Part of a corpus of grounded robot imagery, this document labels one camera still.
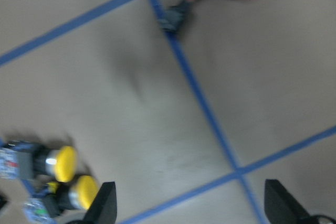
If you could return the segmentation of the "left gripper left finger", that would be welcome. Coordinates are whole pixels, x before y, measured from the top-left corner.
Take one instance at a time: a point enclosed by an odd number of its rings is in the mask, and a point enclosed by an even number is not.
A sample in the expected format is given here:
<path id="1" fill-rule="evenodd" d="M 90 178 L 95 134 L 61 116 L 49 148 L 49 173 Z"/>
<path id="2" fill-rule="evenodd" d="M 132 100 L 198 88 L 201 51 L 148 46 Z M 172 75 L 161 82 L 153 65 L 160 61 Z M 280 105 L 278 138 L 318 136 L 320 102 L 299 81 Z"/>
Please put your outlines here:
<path id="1" fill-rule="evenodd" d="M 117 196 L 115 182 L 105 182 L 86 212 L 83 223 L 114 224 L 117 219 Z"/>

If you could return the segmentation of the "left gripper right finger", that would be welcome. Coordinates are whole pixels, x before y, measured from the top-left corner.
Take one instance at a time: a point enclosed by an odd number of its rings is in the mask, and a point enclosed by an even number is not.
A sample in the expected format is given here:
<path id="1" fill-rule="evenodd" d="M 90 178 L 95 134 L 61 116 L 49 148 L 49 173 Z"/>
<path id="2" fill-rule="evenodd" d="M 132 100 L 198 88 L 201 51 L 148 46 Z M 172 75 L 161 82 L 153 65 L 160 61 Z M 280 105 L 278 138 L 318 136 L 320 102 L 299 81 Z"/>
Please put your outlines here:
<path id="1" fill-rule="evenodd" d="M 315 223 L 315 218 L 277 179 L 265 180 L 264 212 L 271 224 Z"/>

